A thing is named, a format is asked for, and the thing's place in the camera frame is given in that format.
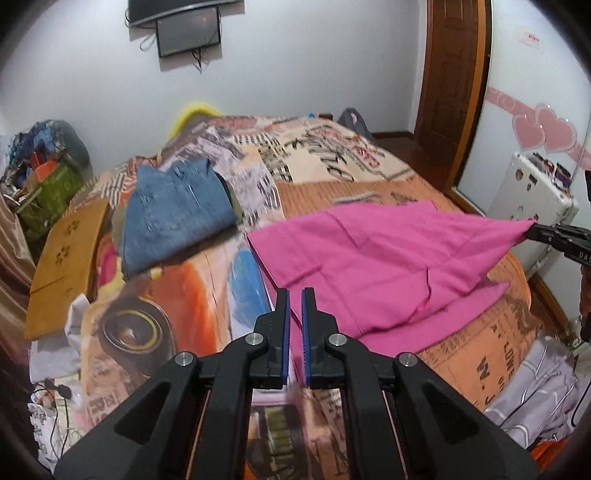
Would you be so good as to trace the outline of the pink shorts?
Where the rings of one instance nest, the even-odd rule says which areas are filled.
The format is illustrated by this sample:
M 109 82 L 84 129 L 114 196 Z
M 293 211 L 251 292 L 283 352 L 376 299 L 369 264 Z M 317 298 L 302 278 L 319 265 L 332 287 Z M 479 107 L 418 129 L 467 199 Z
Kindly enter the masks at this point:
M 418 353 L 462 330 L 505 293 L 488 278 L 532 222 L 402 206 L 341 205 L 249 233 L 273 287 L 315 291 L 318 309 L 370 350 Z

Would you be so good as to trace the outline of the white appliance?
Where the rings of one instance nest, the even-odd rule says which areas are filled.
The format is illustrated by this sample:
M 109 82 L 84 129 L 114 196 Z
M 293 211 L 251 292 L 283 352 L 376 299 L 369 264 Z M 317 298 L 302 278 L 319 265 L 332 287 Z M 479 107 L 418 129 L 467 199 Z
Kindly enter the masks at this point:
M 516 152 L 486 214 L 500 220 L 571 225 L 580 203 L 570 184 L 571 174 L 562 165 L 536 152 Z

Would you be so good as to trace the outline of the white striped sheet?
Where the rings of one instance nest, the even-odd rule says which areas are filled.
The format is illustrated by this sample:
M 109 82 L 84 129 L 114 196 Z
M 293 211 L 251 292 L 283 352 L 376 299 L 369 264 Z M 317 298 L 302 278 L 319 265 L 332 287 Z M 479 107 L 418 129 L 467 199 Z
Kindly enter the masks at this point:
M 550 336 L 538 336 L 516 373 L 484 414 L 524 449 L 562 440 L 579 400 L 574 357 Z

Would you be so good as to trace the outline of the printed bed blanket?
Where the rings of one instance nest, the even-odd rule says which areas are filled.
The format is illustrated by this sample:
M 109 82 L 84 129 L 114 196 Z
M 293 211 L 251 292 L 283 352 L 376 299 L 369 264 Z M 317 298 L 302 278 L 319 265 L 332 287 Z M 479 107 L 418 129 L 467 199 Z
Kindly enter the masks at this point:
M 314 116 L 216 117 L 84 186 L 52 227 L 26 334 L 37 457 L 55 469 L 153 373 L 252 332 L 290 295 L 288 374 L 256 389 L 247 479 L 347 479 L 342 396 L 305 382 L 305 289 L 342 334 L 419 356 L 477 409 L 538 323 L 523 221 L 462 213 L 393 154 Z

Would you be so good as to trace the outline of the wooden lap desk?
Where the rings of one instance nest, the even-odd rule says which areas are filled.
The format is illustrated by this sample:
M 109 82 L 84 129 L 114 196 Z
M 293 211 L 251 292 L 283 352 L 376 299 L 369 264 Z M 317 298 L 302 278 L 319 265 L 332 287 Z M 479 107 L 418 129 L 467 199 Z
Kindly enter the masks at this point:
M 96 245 L 108 213 L 108 200 L 102 198 L 62 216 L 54 224 L 30 289 L 27 340 L 61 331 L 73 300 L 90 294 Z

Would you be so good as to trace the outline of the striped pink curtain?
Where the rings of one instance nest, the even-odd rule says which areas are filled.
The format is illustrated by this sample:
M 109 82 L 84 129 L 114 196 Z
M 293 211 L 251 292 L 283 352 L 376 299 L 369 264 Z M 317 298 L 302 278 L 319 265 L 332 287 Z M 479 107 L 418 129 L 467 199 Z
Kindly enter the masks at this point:
M 0 224 L 1 349 L 14 362 L 25 363 L 28 355 L 25 322 L 36 267 L 21 224 L 4 198 L 1 198 Z

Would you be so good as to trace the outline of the brown wooden door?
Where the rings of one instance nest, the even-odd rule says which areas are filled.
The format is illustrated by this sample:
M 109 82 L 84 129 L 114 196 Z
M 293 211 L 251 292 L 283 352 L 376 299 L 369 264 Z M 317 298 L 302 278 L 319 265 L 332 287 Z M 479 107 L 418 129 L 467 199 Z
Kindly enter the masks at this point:
M 441 191 L 462 173 L 482 110 L 490 60 L 489 1 L 427 3 L 423 83 L 414 140 L 429 159 L 422 176 Z

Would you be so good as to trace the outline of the folded blue jeans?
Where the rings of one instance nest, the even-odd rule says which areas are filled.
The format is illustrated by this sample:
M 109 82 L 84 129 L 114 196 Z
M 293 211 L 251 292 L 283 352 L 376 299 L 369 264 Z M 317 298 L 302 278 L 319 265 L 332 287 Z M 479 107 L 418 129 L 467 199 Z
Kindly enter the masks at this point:
M 211 161 L 175 161 L 165 171 L 143 165 L 126 203 L 122 270 L 133 277 L 238 223 Z

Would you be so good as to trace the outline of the grey backpack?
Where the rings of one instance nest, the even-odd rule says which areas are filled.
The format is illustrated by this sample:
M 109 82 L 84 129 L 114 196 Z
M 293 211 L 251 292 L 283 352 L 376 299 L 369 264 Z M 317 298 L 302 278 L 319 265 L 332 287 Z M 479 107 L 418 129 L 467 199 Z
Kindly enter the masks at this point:
M 352 130 L 356 135 L 367 139 L 370 143 L 376 144 L 376 139 L 370 132 L 362 115 L 355 108 L 346 108 L 339 116 L 338 124 L 349 130 Z

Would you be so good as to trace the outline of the pile of clothes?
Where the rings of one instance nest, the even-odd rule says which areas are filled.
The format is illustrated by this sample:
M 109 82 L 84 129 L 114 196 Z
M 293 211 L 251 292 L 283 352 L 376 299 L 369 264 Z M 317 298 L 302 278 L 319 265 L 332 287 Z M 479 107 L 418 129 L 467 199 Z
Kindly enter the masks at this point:
M 33 173 L 33 155 L 40 164 L 54 160 L 71 167 L 84 180 L 93 173 L 90 155 L 74 128 L 64 120 L 44 120 L 28 130 L 1 138 L 1 193 L 13 196 Z

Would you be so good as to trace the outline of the yellow foam tube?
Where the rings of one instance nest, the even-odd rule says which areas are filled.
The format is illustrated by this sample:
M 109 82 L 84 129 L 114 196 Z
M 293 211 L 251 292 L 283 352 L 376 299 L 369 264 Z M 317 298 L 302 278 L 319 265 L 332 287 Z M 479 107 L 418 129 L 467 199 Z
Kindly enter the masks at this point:
M 172 140 L 181 130 L 194 118 L 214 118 L 221 117 L 218 110 L 204 102 L 191 102 L 185 106 L 174 120 L 168 140 Z

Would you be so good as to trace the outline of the small black wall monitor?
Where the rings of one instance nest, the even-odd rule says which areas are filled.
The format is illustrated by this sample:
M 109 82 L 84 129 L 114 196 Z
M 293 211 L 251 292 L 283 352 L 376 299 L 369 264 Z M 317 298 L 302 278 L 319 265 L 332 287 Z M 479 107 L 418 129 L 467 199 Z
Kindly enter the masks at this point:
M 217 7 L 187 10 L 156 21 L 158 56 L 201 50 L 221 42 L 221 17 Z

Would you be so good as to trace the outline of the black wall television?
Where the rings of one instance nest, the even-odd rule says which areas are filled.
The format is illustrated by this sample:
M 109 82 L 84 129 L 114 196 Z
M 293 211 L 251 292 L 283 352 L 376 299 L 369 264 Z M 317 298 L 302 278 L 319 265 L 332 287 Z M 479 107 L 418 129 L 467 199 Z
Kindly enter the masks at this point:
M 127 21 L 131 26 L 138 26 L 189 10 L 236 2 L 239 0 L 129 0 Z

